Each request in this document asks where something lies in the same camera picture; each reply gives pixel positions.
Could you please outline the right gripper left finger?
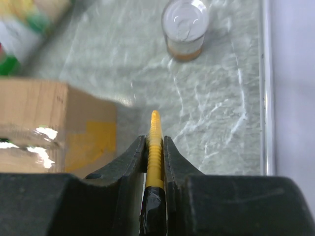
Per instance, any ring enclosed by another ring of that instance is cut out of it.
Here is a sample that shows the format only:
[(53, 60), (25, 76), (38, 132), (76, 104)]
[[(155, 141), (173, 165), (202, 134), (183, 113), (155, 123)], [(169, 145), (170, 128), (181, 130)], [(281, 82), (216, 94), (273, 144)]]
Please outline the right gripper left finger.
[(142, 201), (145, 138), (137, 137), (119, 157), (86, 176), (96, 186), (88, 224), (93, 236), (137, 236)]

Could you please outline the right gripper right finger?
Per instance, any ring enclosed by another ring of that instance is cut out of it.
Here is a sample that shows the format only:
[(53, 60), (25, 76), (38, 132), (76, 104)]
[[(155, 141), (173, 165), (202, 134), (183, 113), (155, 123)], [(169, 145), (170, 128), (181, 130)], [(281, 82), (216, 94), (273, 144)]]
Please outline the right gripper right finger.
[(186, 179), (202, 173), (181, 155), (171, 137), (165, 136), (163, 141), (167, 234), (185, 236), (186, 212), (189, 209)]

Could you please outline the yellow utility knife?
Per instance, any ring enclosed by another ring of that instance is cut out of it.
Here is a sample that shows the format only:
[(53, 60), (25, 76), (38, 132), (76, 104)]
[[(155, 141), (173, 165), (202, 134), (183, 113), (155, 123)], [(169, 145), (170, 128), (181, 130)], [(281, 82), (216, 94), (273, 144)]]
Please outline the yellow utility knife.
[(166, 196), (163, 166), (163, 135), (158, 111), (151, 114), (151, 124), (145, 139), (148, 150), (147, 173), (141, 207), (140, 235), (167, 234)]

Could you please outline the brown cardboard express box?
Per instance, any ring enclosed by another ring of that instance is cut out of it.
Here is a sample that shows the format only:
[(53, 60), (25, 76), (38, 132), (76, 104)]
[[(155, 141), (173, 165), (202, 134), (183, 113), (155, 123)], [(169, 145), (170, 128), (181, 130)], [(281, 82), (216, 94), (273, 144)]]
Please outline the brown cardboard express box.
[(0, 80), (0, 170), (85, 177), (116, 156), (117, 108), (69, 84)]

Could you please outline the green Chuba cassava chips bag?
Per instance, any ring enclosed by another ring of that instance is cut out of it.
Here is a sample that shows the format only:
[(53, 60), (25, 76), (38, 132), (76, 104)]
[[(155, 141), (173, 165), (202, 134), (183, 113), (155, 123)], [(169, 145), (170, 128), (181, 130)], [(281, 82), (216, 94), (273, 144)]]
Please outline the green Chuba cassava chips bag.
[(72, 0), (2, 0), (0, 2), (0, 74), (7, 76), (25, 64)]

